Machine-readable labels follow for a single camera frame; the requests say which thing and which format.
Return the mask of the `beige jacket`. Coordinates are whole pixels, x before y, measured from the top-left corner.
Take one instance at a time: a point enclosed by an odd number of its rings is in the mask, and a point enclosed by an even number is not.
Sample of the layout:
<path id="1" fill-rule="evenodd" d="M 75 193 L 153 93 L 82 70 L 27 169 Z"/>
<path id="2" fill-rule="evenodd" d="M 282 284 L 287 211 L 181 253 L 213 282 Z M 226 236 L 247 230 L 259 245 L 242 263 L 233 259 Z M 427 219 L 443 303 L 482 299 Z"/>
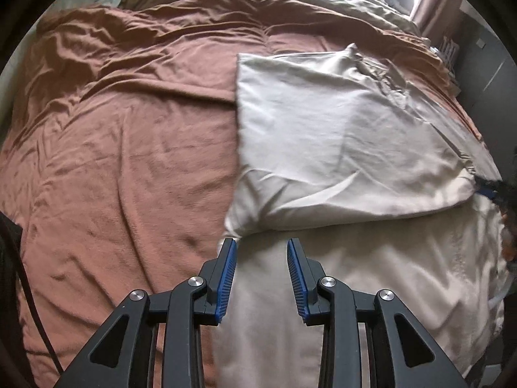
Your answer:
<path id="1" fill-rule="evenodd" d="M 350 288 L 394 291 L 462 374 L 503 321 L 501 216 L 474 178 L 500 173 L 485 145 L 394 64 L 336 53 L 237 62 L 238 241 L 213 349 L 220 387 L 314 387 L 322 329 L 297 314 L 296 237 Z"/>

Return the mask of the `pink curtain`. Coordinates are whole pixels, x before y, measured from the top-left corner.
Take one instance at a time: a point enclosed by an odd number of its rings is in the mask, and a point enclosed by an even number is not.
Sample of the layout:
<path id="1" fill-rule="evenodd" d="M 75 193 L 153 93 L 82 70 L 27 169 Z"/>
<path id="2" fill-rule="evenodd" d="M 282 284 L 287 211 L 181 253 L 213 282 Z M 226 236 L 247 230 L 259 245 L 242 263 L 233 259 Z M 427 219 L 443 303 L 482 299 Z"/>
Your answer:
<path id="1" fill-rule="evenodd" d="M 421 35 L 437 47 L 444 36 L 450 36 L 458 20 L 463 0 L 419 0 L 412 13 L 412 20 Z"/>

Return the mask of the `brown bed blanket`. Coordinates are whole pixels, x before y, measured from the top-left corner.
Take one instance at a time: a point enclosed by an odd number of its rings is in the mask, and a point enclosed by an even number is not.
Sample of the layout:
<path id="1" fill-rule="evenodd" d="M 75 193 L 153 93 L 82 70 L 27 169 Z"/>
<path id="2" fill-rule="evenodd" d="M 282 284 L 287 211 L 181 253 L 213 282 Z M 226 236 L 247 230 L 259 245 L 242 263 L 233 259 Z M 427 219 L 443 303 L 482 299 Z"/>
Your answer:
<path id="1" fill-rule="evenodd" d="M 129 292 L 214 254 L 237 170 L 237 54 L 389 59 L 438 102 L 423 42 L 293 0 L 182 0 L 45 16 L 1 150 L 1 210 L 44 327 L 68 363 Z"/>

